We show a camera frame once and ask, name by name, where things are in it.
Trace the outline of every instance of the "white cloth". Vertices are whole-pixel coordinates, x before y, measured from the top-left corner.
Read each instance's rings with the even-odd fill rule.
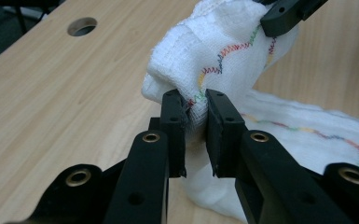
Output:
[[[275,135],[297,161],[321,173],[326,164],[359,165],[359,120],[252,91],[259,75],[290,50],[297,28],[276,38],[259,25],[269,7],[252,0],[204,0],[153,49],[142,94],[161,102],[178,89],[190,108],[184,187],[196,204],[245,221],[232,179],[212,176],[202,134],[205,90],[224,92],[249,129]]]

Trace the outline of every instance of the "wood grain surface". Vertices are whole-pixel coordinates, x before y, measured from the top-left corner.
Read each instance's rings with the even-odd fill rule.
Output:
[[[27,218],[46,187],[79,163],[103,170],[127,157],[159,115],[140,93],[150,50],[196,0],[67,0],[0,55],[0,223]],[[97,21],[88,35],[68,26]],[[359,1],[330,0],[300,24],[293,49],[260,91],[359,118]],[[169,223],[237,223],[170,185]]]

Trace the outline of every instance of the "chair leg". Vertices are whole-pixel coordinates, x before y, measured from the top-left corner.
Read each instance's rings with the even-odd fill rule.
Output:
[[[22,16],[21,9],[19,6],[15,6],[14,8],[16,9],[17,18],[19,19],[22,33],[25,35],[27,33],[27,27],[25,26],[25,20],[24,17]]]

